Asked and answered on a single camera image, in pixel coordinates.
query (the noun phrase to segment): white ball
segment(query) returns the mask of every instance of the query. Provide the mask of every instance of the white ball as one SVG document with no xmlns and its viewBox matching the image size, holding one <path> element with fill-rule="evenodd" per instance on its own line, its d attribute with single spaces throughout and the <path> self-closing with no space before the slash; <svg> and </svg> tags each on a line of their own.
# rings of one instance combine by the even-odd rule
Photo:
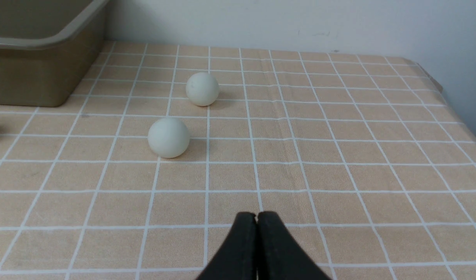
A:
<svg viewBox="0 0 476 280">
<path fill-rule="evenodd" d="M 180 156 L 190 144 L 190 132 L 175 117 L 164 117 L 154 122 L 148 131 L 150 148 L 163 158 Z"/>
<path fill-rule="evenodd" d="M 200 72 L 188 79 L 186 95 L 198 106 L 208 106 L 219 96 L 219 84 L 211 74 Z"/>
</svg>

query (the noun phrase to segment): plastic bin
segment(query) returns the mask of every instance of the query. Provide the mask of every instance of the plastic bin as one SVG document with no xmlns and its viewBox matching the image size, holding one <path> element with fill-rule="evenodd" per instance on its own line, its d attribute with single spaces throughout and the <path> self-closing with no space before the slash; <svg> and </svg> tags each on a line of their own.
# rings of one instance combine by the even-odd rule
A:
<svg viewBox="0 0 476 280">
<path fill-rule="evenodd" d="M 0 105 L 62 105 L 103 46 L 107 2 L 0 0 Z"/>
</svg>

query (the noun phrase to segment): beige grid tablecloth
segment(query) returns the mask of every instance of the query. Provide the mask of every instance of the beige grid tablecloth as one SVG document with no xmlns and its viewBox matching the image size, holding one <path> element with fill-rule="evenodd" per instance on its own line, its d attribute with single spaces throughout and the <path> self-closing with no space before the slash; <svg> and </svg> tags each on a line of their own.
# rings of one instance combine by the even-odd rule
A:
<svg viewBox="0 0 476 280">
<path fill-rule="evenodd" d="M 108 42 L 64 106 L 0 106 L 0 280 L 192 279 L 244 210 L 334 279 L 476 280 L 476 139 L 397 57 Z"/>
</svg>

